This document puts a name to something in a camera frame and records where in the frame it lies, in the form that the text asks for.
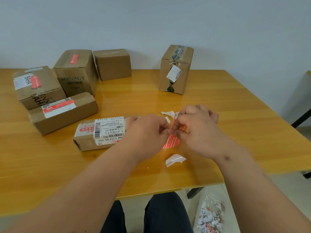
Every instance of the table leg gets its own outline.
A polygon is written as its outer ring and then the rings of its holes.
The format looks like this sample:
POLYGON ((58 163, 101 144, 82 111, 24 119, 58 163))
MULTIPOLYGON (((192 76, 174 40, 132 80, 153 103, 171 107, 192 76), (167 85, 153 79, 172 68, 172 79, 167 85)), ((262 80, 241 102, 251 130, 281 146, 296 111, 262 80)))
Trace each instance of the table leg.
POLYGON ((194 196, 196 196, 197 193, 199 193, 204 187, 199 187, 199 188, 193 188, 191 189, 188 194, 187 197, 188 199, 192 199, 194 196))
POLYGON ((304 115, 302 115, 299 119, 297 119, 293 124, 293 128, 297 128, 300 124, 302 124, 304 121, 306 121, 309 117, 311 117, 311 109, 309 109, 307 112, 305 112, 304 115))

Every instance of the white paper scrap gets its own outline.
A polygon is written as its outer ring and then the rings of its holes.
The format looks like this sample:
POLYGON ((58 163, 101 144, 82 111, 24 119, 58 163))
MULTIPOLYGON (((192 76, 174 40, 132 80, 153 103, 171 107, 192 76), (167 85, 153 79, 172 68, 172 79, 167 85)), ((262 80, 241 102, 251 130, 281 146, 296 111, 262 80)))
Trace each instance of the white paper scrap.
POLYGON ((181 74, 180 68, 178 68, 176 65, 173 65, 166 77, 172 82, 176 82, 180 74, 181 74))
POLYGON ((176 163, 176 162, 180 162, 182 163, 183 161, 185 161, 186 158, 182 157, 179 154, 173 154, 171 157, 169 157, 166 161, 165 164, 167 167, 171 166, 172 164, 176 163))
POLYGON ((166 120, 168 123, 170 123, 171 121, 169 120, 169 117, 165 116, 166 120))
POLYGON ((175 117, 175 112, 174 112, 174 111, 169 111, 169 112, 162 112, 162 111, 161 111, 161 114, 169 115, 169 116, 172 117, 172 119, 174 119, 174 117, 175 117))

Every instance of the hanging tag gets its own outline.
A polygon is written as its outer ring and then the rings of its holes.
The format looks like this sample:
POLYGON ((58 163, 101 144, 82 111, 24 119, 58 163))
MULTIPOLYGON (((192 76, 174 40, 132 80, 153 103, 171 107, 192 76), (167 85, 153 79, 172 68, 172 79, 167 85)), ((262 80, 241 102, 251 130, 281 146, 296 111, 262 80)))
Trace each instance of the hanging tag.
POLYGON ((180 68, 178 68, 176 65, 173 65, 166 77, 172 82, 176 82, 180 74, 181 74, 180 68))

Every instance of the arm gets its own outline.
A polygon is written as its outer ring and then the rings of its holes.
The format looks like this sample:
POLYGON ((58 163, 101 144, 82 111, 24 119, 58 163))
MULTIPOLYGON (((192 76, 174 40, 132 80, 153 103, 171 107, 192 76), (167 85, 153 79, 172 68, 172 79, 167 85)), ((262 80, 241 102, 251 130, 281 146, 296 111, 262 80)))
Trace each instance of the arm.
POLYGON ((156 155, 169 125, 154 115, 127 120, 127 132, 68 186, 23 216, 6 233, 98 233, 123 183, 136 165, 156 155))
POLYGON ((241 232, 311 232, 309 219, 217 121, 218 115, 204 105, 188 105, 180 111, 172 134, 219 166, 241 232), (181 124, 188 126, 188 133, 178 130, 181 124))

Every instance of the sticker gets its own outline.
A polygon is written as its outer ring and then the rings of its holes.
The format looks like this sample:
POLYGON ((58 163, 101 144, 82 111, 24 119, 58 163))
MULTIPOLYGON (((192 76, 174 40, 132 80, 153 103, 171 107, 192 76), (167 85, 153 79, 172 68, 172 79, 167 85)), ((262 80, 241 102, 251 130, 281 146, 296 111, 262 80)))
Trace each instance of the sticker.
POLYGON ((93 138, 96 145, 118 143, 125 133, 125 122, 122 117, 95 119, 93 138))
POLYGON ((75 137, 93 134, 95 123, 80 123, 77 127, 75 137))
POLYGON ((43 114, 46 118, 53 117, 55 115, 67 112, 76 108, 74 103, 75 101, 72 100, 70 97, 66 99, 62 99, 60 101, 53 102, 48 105, 41 106, 43 110, 43 114))
POLYGON ((178 68, 176 65, 173 65, 166 77, 172 82, 176 82, 180 74, 181 74, 180 68, 178 68))
POLYGON ((43 69, 42 67, 34 68, 34 69, 28 69, 28 70, 25 70, 25 73, 29 73, 29 72, 37 71, 37 70, 42 70, 42 69, 43 69))
MULTIPOLYGON (((175 120, 176 120, 178 114, 179 114, 179 112, 177 112, 177 113, 175 114, 175 117, 174 117, 174 119, 173 119, 173 125, 174 125, 174 122, 175 122, 175 120)), ((187 128, 187 126, 183 125, 183 126, 181 126, 179 129, 185 131, 186 128, 187 128)), ((171 135, 169 135, 169 138, 167 139, 166 144, 163 146, 163 149, 173 148, 173 147, 175 147, 175 146, 177 146, 177 145, 179 145, 179 144, 180 144, 180 140, 179 140, 177 137, 175 137, 175 136, 173 136, 173 135, 171 134, 171 135)))
POLYGON ((17 78, 14 78, 14 87, 16 90, 27 87, 27 86, 31 86, 31 79, 30 77, 33 76, 33 74, 26 74, 23 76, 19 76, 17 78))
POLYGON ((70 60, 70 64, 75 65, 77 63, 78 57, 79 57, 78 54, 74 54, 70 60))
POLYGON ((31 87, 33 89, 41 87, 41 83, 40 83, 38 76, 30 76, 30 81, 31 81, 31 87))

